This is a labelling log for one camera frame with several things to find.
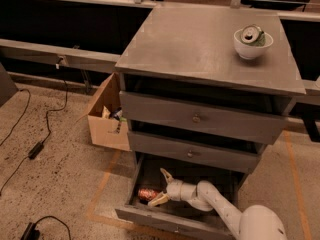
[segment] bowl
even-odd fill
[[[233,43],[234,48],[236,49],[237,53],[240,55],[241,58],[246,60],[253,60],[262,54],[264,54],[270,46],[273,44],[273,38],[268,33],[265,34],[265,45],[264,46],[250,46],[244,44],[240,41],[242,29],[237,30],[233,35]]]

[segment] concrete floor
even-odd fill
[[[31,100],[0,147],[0,186],[46,136],[45,113],[61,107],[65,97],[62,81],[11,76],[18,88],[30,90]],[[35,160],[21,165],[2,192],[0,239],[20,239],[29,222],[46,215],[63,220],[73,239],[188,239],[117,218],[115,207],[125,203],[130,189],[133,154],[91,144],[87,119],[79,120],[91,96],[85,95],[83,86],[68,85],[66,109],[50,114],[52,135],[45,148]],[[18,92],[0,108],[0,140],[21,115],[27,98],[26,92]],[[310,141],[300,120],[292,122],[240,189],[239,208],[265,205],[281,218],[288,239],[316,240],[320,239],[320,144]],[[67,239],[66,229],[54,220],[44,220],[37,228],[40,239]]]

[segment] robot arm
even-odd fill
[[[174,179],[161,168],[167,181],[166,193],[161,192],[149,206],[173,201],[186,201],[202,211],[215,209],[237,240],[287,240],[284,226],[279,217],[267,207],[253,205],[241,213],[208,181],[197,185]]]

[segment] gray tabletop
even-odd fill
[[[257,24],[274,43],[248,61],[233,46],[236,30]],[[215,6],[153,9],[116,64],[120,71],[190,78],[236,89],[301,95],[305,89],[276,12]]]

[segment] brown box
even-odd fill
[[[130,151],[128,142],[128,123],[116,119],[102,118],[103,106],[110,112],[115,111],[120,104],[119,76],[115,73],[110,75],[100,85],[93,95],[85,112],[88,115],[92,143],[99,146]]]

